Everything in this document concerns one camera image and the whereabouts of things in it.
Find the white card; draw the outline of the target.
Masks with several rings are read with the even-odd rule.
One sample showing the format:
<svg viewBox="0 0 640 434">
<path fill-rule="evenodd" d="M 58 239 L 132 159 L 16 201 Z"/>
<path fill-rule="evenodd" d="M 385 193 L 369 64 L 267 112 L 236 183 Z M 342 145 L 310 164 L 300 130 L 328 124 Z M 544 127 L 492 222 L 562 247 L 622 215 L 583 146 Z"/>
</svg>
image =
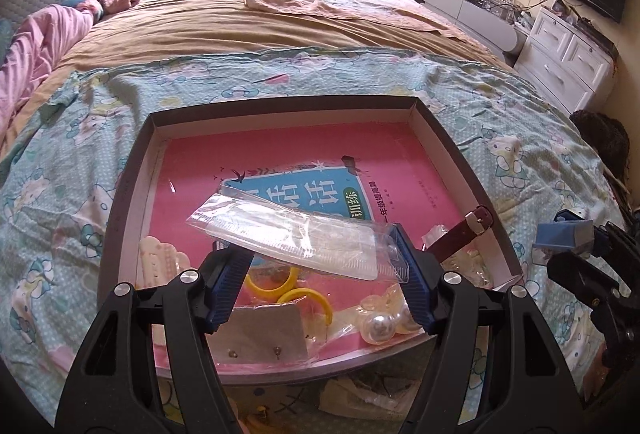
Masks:
<svg viewBox="0 0 640 434">
<path fill-rule="evenodd" d="M 224 187 L 186 223 L 263 258 L 359 281 L 398 281 L 390 225 L 335 214 L 291 209 Z"/>
</svg>

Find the pearl hair clip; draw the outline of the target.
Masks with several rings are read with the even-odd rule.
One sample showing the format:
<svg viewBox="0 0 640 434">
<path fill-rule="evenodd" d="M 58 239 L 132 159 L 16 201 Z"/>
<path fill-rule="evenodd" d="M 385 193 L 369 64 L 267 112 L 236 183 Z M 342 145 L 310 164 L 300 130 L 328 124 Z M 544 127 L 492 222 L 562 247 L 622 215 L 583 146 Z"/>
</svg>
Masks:
<svg viewBox="0 0 640 434">
<path fill-rule="evenodd" d="M 363 298 L 356 308 L 356 326 L 369 345 L 384 345 L 395 336 L 410 336 L 423 328 L 414 321 L 399 283 L 383 294 Z"/>
</svg>

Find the cream white hair claw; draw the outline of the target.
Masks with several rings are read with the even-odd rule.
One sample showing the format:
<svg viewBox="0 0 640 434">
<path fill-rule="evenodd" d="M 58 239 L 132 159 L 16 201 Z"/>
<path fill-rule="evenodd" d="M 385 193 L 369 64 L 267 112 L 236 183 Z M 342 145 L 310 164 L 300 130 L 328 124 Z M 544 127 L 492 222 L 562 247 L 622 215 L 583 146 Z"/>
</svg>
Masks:
<svg viewBox="0 0 640 434">
<path fill-rule="evenodd" d="M 171 243 L 160 242 L 148 235 L 139 242 L 139 261 L 142 269 L 141 287 L 160 287 L 181 272 L 191 268 L 190 258 Z"/>
</svg>

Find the earring card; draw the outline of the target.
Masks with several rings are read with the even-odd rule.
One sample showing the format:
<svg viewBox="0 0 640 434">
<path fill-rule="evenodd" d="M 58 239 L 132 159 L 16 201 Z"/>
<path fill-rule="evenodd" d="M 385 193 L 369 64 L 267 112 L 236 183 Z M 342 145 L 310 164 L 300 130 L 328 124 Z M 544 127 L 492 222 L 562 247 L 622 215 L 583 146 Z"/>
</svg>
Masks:
<svg viewBox="0 0 640 434">
<path fill-rule="evenodd" d="M 207 344 L 218 364 L 290 364 L 326 342 L 326 315 L 307 298 L 285 304 L 236 307 Z"/>
</svg>

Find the beige item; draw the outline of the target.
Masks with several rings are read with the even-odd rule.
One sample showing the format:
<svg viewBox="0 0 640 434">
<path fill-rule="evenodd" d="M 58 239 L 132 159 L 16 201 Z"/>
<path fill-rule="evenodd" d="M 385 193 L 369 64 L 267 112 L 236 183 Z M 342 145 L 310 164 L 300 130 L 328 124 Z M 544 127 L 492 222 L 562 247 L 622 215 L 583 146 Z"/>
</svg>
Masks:
<svg viewBox="0 0 640 434">
<path fill-rule="evenodd" d="M 349 419 L 400 421 L 408 414 L 419 388 L 419 381 L 396 376 L 375 374 L 370 380 L 339 376 L 324 385 L 319 409 Z"/>
</svg>

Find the dark shallow cardboard box tray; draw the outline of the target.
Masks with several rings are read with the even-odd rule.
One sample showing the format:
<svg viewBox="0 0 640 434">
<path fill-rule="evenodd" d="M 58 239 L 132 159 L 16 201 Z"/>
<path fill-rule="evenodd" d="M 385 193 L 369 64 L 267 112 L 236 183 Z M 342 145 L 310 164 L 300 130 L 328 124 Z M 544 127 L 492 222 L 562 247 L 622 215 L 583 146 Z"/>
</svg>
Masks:
<svg viewBox="0 0 640 434">
<path fill-rule="evenodd" d="M 502 291 L 522 276 L 488 194 L 416 97 L 202 104 L 144 121 L 119 179 L 98 295 L 162 285 L 239 244 L 254 253 L 230 321 L 209 341 L 224 382 L 298 382 L 413 347 L 368 344 L 363 298 L 409 278 L 408 252 L 455 256 Z"/>
</svg>

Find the white drawer cabinet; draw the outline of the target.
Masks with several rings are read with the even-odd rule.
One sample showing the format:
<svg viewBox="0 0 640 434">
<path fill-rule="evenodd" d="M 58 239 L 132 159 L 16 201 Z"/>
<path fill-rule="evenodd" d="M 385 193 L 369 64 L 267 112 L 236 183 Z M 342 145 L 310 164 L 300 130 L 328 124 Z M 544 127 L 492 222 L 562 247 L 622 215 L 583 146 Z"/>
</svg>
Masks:
<svg viewBox="0 0 640 434">
<path fill-rule="evenodd" d="M 565 114 L 600 111 L 615 84 L 615 60 L 547 8 L 536 16 L 514 64 L 519 76 Z"/>
</svg>

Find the Hello Kitty teal bed sheet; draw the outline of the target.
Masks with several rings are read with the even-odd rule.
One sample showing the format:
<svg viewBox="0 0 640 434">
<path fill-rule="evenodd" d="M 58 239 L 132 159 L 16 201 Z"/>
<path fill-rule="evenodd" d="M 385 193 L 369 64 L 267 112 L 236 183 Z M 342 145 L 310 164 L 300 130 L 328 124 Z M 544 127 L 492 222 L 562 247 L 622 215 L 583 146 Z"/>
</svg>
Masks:
<svg viewBox="0 0 640 434">
<path fill-rule="evenodd" d="M 530 258 L 536 227 L 561 209 L 597 223 L 622 214 L 604 166 L 566 115 L 498 66 L 390 48 L 294 48 L 74 66 L 52 76 L 23 112 L 1 161 L 1 358 L 47 419 L 96 314 L 101 261 L 88 243 L 104 222 L 74 212 L 111 198 L 145 117 L 201 103 L 320 94 L 417 97 L 486 190 L 526 287 L 578 386 L 599 358 L 586 307 Z"/>
</svg>

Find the white grey dressing table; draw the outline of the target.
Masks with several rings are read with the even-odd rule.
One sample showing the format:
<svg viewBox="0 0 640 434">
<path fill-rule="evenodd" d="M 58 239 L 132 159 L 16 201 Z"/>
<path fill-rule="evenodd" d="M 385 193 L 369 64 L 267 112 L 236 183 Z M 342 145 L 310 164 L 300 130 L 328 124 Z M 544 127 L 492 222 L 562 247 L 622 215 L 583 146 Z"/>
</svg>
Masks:
<svg viewBox="0 0 640 434">
<path fill-rule="evenodd" d="M 424 4 L 465 34 L 488 47 L 506 64 L 514 65 L 525 42 L 525 37 L 514 26 L 495 14 L 480 8 L 470 0 L 415 0 Z"/>
</svg>

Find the tan brown blanket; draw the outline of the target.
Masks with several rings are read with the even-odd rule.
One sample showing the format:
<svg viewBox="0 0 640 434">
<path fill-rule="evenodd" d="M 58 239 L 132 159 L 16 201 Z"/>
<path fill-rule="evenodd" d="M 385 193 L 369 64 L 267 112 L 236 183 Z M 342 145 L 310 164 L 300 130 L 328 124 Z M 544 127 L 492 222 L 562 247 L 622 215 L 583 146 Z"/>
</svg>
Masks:
<svg viewBox="0 0 640 434">
<path fill-rule="evenodd" d="M 187 54 L 310 46 L 405 48 L 504 64 L 451 25 L 445 25 L 440 33 L 422 32 L 363 19 L 258 11 L 248 8 L 244 0 L 144 0 L 96 24 L 61 56 L 49 77 L 17 105 L 9 126 L 1 133 L 1 152 L 9 153 L 30 118 L 73 71 Z"/>
</svg>

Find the pink floral thin blanket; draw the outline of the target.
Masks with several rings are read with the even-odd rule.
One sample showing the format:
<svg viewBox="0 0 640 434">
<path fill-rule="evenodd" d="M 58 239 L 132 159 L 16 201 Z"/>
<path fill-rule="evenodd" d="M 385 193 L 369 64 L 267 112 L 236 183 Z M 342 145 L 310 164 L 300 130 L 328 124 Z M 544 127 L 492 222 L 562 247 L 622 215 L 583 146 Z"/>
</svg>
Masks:
<svg viewBox="0 0 640 434">
<path fill-rule="evenodd" d="M 260 11 L 361 20 L 446 38 L 468 38 L 459 27 L 415 0 L 244 0 L 244 4 Z"/>
</svg>

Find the pink quilt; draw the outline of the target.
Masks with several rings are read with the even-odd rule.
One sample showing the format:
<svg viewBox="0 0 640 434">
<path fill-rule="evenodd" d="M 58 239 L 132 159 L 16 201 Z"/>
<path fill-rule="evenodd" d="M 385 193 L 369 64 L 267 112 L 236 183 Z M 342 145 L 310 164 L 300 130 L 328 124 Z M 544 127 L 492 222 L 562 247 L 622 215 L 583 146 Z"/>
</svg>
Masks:
<svg viewBox="0 0 640 434">
<path fill-rule="evenodd" d="M 103 16 L 97 0 L 50 4 L 17 27 L 1 64 L 1 139 L 32 93 Z"/>
</svg>

